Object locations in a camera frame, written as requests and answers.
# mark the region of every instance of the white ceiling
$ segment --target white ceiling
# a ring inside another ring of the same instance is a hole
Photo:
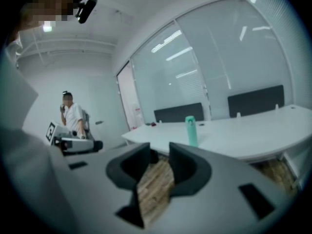
[[[38,53],[34,36],[40,52],[85,50],[112,54],[118,40],[131,31],[134,20],[153,1],[98,0],[85,24],[73,19],[57,21],[52,32],[45,33],[42,27],[21,32],[21,57]]]

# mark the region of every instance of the glass wall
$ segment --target glass wall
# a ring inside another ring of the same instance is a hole
[[[229,118],[228,97],[275,85],[293,103],[282,49],[262,16],[244,0],[222,0],[177,19],[207,85],[212,119]]]
[[[247,0],[272,26],[291,69],[294,103],[312,109],[312,42],[288,0]]]
[[[209,103],[193,48],[174,23],[155,34],[132,57],[136,88],[146,123],[154,110],[201,102],[209,120]]]

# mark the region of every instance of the floor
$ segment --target floor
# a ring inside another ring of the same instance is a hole
[[[297,189],[292,189],[294,177],[285,161],[269,160],[252,164],[269,179],[280,185],[286,193],[295,195]],[[141,216],[145,228],[148,228],[169,205],[169,192],[174,187],[174,176],[165,156],[159,157],[157,164],[151,164],[137,186]]]

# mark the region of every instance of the hand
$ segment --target hand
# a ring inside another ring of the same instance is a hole
[[[79,139],[86,139],[86,138],[87,138],[86,135],[81,134],[81,133],[77,133],[77,137],[78,137]]]
[[[65,105],[62,104],[62,105],[60,106],[59,110],[60,110],[61,113],[64,113],[64,112],[65,112]]]

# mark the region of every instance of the conference table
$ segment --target conference table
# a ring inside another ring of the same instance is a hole
[[[289,105],[272,111],[196,123],[199,148],[247,162],[281,156],[312,137],[312,110]],[[169,154],[169,142],[188,145],[184,122],[143,125],[122,135],[127,144],[150,143]]]

